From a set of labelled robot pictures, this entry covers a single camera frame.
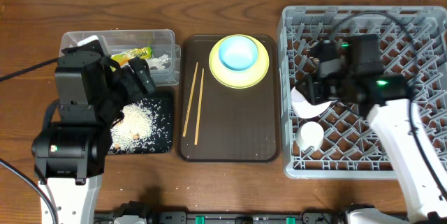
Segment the yellow plate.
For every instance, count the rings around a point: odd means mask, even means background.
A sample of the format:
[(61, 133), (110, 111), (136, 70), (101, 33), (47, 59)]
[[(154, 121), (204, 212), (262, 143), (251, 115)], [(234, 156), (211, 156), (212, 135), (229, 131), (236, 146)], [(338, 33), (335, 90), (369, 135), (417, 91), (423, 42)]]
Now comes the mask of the yellow plate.
[[(221, 42), (229, 36), (246, 36), (252, 39), (258, 48), (258, 60), (249, 69), (234, 71), (225, 67), (219, 60), (218, 50)], [(234, 89), (246, 89), (258, 84), (267, 74), (270, 58), (266, 47), (253, 36), (233, 34), (220, 39), (214, 44), (209, 55), (209, 67), (214, 78), (224, 86)]]

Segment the green snack wrapper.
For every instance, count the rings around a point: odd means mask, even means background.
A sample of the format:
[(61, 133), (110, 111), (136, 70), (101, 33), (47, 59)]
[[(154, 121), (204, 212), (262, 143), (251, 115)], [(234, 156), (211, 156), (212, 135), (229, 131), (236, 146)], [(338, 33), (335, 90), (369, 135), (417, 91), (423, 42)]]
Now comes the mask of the green snack wrapper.
[(152, 58), (152, 48), (150, 46), (142, 47), (142, 48), (135, 48), (135, 49), (126, 50), (119, 54), (114, 54), (111, 56), (111, 58), (114, 61), (116, 61), (120, 66), (124, 66), (131, 59), (134, 59), (136, 57), (141, 58), (141, 59), (151, 59)]

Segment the white napkin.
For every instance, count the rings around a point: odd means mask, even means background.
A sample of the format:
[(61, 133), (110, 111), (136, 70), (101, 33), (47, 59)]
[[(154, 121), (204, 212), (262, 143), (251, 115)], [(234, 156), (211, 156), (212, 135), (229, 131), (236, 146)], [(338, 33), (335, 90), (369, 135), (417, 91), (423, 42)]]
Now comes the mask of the white napkin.
[(171, 58), (167, 54), (146, 60), (150, 70), (166, 70), (171, 66)]

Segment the white small bowl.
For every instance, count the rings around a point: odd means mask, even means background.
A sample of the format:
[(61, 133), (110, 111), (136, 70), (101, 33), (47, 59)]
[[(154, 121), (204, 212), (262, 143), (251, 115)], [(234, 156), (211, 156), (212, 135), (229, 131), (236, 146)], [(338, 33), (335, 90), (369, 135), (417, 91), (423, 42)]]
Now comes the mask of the white small bowl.
[(301, 119), (311, 119), (324, 113), (331, 105), (331, 101), (318, 105), (312, 105), (307, 99), (296, 89), (291, 89), (291, 107), (295, 115)]

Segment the white cup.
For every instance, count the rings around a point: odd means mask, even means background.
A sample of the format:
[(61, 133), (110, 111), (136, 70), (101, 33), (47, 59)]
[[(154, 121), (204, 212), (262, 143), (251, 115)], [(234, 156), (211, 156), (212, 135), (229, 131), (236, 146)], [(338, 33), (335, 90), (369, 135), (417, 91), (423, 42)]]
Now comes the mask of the white cup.
[(298, 129), (295, 141), (298, 147), (303, 151), (306, 151), (311, 147), (314, 150), (317, 150), (321, 148), (323, 138), (323, 127), (316, 122), (309, 121)]

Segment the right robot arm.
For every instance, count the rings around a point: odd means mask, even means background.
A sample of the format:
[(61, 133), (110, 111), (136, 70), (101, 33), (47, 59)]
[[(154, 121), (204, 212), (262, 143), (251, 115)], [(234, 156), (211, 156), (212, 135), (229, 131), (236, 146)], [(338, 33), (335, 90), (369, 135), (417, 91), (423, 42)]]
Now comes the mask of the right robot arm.
[(386, 150), (402, 189), (409, 223), (446, 222), (446, 171), (403, 74), (387, 74), (376, 35), (352, 36), (340, 56), (331, 40), (309, 49), (318, 66), (291, 90), (295, 115), (311, 119), (331, 103), (354, 103)]

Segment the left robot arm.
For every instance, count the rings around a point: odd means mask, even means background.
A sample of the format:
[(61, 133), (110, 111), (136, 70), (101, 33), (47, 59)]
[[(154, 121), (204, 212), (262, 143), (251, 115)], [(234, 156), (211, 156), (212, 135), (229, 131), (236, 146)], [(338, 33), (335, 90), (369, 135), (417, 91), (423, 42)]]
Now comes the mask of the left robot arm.
[(156, 85), (144, 59), (122, 67), (99, 39), (61, 53), (54, 73), (59, 97), (31, 147), (43, 193), (41, 221), (93, 223), (111, 129), (124, 118), (124, 106), (154, 93)]

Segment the light blue bowl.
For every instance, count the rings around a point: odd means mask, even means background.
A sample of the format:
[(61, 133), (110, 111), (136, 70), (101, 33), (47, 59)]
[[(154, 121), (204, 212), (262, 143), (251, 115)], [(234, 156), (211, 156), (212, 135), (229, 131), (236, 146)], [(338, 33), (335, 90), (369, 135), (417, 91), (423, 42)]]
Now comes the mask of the light blue bowl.
[(246, 36), (229, 36), (221, 42), (218, 56), (228, 69), (244, 71), (257, 62), (258, 48), (255, 42)]

